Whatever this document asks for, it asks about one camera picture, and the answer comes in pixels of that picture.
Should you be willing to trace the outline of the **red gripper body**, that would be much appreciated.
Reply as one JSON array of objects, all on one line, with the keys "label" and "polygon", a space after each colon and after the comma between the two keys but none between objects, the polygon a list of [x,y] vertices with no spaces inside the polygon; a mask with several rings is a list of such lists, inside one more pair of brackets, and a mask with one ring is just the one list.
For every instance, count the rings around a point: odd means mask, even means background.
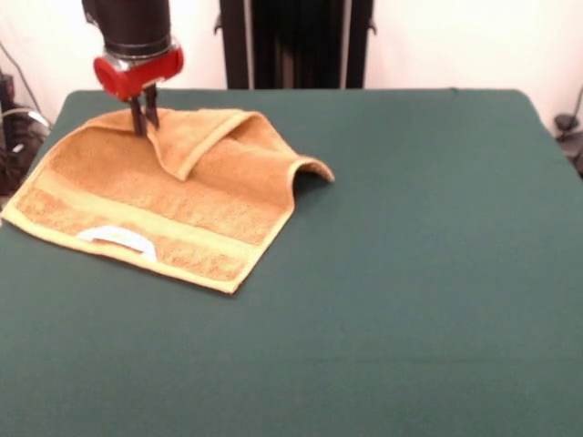
[{"label": "red gripper body", "polygon": [[118,100],[138,97],[149,86],[178,75],[184,65],[181,46],[174,45],[160,56],[123,60],[105,53],[93,62],[97,81]]}]

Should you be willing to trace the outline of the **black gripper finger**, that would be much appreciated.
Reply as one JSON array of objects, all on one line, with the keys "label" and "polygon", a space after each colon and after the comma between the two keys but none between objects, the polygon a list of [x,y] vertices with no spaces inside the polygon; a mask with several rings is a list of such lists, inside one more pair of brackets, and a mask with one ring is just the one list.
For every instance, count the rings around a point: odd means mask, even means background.
[{"label": "black gripper finger", "polygon": [[142,112],[139,97],[132,97],[129,101],[129,108],[132,116],[134,132],[137,136],[145,136],[147,132],[147,121]]},{"label": "black gripper finger", "polygon": [[156,85],[148,86],[145,91],[145,117],[155,128],[159,128],[158,89]]}]

